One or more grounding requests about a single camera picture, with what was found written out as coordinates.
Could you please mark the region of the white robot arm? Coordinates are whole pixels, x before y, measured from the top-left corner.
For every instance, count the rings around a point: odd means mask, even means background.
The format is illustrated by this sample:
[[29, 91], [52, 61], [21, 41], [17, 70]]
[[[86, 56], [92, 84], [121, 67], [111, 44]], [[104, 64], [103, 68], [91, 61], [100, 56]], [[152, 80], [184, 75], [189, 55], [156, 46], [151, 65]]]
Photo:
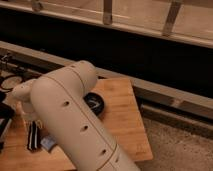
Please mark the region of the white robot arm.
[[140, 171], [84, 101], [96, 83], [94, 65], [79, 61], [19, 84], [12, 94], [78, 171]]

